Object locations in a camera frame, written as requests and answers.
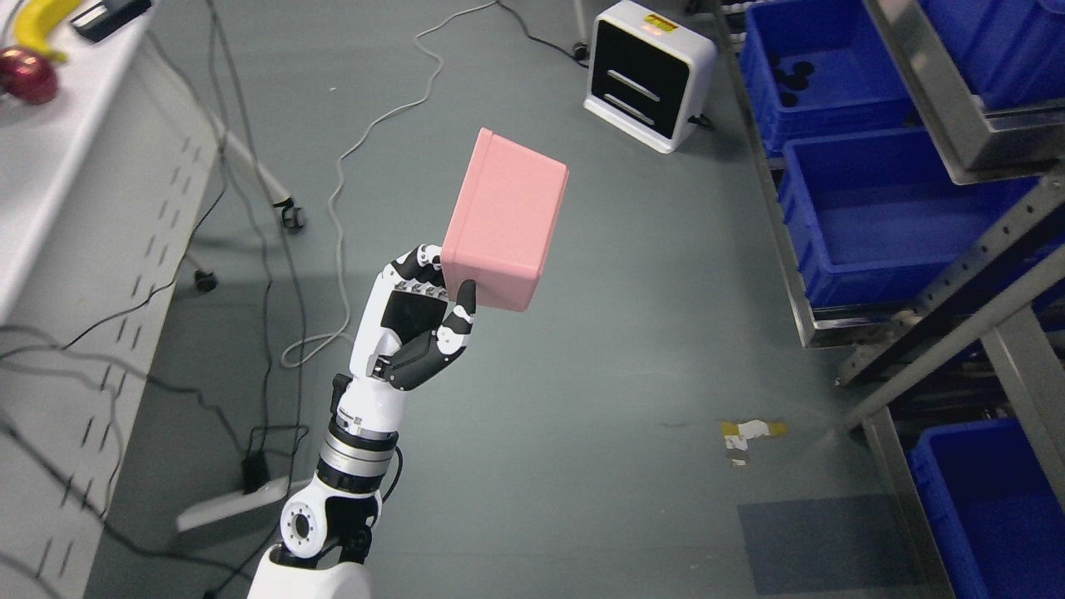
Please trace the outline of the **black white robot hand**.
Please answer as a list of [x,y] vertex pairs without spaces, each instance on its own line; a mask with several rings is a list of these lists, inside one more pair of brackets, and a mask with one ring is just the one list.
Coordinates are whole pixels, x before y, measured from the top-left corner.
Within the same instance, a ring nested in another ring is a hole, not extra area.
[[445,287],[437,244],[419,244],[376,276],[349,360],[373,390],[408,392],[463,355],[477,311],[477,284]]

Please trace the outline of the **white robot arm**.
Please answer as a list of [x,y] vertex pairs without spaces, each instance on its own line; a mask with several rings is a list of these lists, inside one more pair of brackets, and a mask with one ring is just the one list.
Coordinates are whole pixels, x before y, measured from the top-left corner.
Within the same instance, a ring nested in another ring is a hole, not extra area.
[[368,598],[364,562],[383,515],[381,485],[396,454],[405,387],[338,375],[315,473],[279,516],[250,598]]

